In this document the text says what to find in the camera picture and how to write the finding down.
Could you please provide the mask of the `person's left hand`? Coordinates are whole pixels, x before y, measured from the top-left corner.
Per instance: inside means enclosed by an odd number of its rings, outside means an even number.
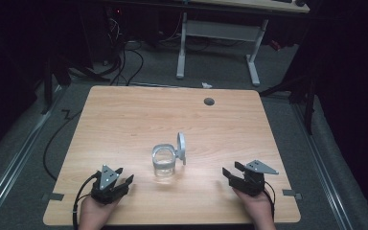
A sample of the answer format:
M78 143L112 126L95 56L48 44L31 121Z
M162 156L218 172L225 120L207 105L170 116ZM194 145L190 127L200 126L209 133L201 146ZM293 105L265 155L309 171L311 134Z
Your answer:
M101 204L91 196L86 197L80 207L78 230L101 230L108 222L120 200L110 204Z

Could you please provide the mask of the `person's right hand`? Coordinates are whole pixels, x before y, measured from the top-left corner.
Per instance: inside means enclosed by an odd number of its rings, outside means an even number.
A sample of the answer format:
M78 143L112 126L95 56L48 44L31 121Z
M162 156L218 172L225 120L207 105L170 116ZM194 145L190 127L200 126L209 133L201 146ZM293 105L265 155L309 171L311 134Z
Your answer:
M271 212L271 203L265 193L250 196L237 189L234 189L234 193L241 200L255 230L277 230Z

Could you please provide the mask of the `white metal frame desk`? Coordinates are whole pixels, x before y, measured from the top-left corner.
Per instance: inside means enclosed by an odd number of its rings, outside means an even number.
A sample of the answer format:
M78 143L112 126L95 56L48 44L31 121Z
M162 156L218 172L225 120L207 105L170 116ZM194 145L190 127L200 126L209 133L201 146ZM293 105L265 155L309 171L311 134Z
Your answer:
M201 3L218 6L240 7L243 9L262 10L263 12L291 12L309 13L310 8L305 0L181 0L185 5L189 3ZM260 26L245 26L223 22L191 20L187 13L181 14L181 38L178 54L176 77L183 79L185 76L186 39L188 36L207 38L219 38L227 40L253 42L254 47L249 55L245 56L251 82L254 86L260 85L260 79L255 65L268 20L264 19Z

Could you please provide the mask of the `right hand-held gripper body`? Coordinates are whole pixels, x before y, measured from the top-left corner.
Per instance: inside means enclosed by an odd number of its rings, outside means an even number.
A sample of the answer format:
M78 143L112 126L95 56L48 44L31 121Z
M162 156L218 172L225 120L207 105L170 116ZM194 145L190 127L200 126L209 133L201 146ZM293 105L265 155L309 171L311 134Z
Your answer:
M245 165L243 178L235 176L235 182L230 185L245 194L256 196L265 190L265 175L279 172L260 160L253 160Z

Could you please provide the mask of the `clear glass jar hinged lid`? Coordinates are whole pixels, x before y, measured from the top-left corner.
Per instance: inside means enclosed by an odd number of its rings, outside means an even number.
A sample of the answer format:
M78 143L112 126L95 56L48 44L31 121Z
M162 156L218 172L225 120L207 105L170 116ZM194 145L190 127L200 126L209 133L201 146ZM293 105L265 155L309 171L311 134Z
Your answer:
M157 182L167 183L175 175L176 161L187 165L186 139L183 132L178 132L176 146L173 144L159 144L153 147L151 161L153 173Z

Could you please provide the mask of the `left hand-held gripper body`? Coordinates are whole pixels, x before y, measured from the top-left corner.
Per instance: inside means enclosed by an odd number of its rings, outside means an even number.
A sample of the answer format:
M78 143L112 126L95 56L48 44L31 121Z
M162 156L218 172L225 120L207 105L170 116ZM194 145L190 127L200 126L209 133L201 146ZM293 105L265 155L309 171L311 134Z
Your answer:
M128 188L120 188L120 184L116 186L116 182L120 175L115 173L107 165L103 165L102 170L97 173L96 181L91 189L91 197L101 204L110 204L117 199L122 198L128 193Z

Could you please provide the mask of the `metal floor rail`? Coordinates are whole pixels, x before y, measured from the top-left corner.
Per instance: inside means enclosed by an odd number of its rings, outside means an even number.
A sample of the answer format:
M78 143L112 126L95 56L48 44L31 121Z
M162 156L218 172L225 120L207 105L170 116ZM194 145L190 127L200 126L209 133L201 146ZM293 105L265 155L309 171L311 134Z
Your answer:
M310 149L311 161L317 171L317 176L321 183L322 189L332 209L334 218L337 222L339 230L354 230L353 224L348 217L346 209L342 203L339 192L337 191L334 182L328 172L327 166L322 159L319 148L315 140L305 127L303 111L299 105L292 104L291 109L297 119L298 125L303 132L303 135Z
M41 130L66 90L66 86L55 87L52 105L47 105L43 99L38 99L20 116L1 141L0 208L30 158Z

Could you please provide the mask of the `black metal stand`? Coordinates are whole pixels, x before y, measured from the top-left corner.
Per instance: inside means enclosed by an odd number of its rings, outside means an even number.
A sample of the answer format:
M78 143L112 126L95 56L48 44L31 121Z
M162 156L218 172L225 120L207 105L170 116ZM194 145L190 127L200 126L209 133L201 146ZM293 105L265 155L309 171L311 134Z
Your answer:
M42 111L43 114L47 114L54 106L53 80L56 80L60 87L68 87L71 84L70 68L76 69L94 81L106 81L100 74L89 70L64 55L57 53L50 54L44 65L43 85L45 107Z
M317 77L317 63L312 62L300 67L296 63L292 63L282 82L260 92L260 96L267 97L275 92L289 91L288 100L291 104L305 104L304 128L309 135L312 135L311 123Z

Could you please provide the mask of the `grey tape strip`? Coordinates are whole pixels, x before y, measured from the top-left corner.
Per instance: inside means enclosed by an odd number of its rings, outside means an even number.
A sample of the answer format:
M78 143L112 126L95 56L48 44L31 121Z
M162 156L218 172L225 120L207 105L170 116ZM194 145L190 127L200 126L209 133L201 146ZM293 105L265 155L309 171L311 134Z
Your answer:
M303 199L302 195L300 193L297 193L294 190L286 190L283 189L282 190L283 196L293 196L296 200L301 200Z
M57 200L62 201L64 198L64 194L57 194L57 193L45 193L41 200L42 201L49 201L49 200Z

